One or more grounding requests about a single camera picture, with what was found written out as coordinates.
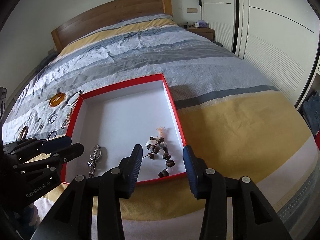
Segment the hand in blue glove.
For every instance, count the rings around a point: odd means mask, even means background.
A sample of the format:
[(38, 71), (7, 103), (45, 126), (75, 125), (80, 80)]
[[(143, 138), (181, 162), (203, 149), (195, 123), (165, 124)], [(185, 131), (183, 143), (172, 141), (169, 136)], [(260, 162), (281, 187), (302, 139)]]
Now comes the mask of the hand in blue glove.
[(30, 233), (33, 233), (41, 222), (38, 214), (38, 209), (34, 203), (31, 203), (26, 208), (26, 228)]

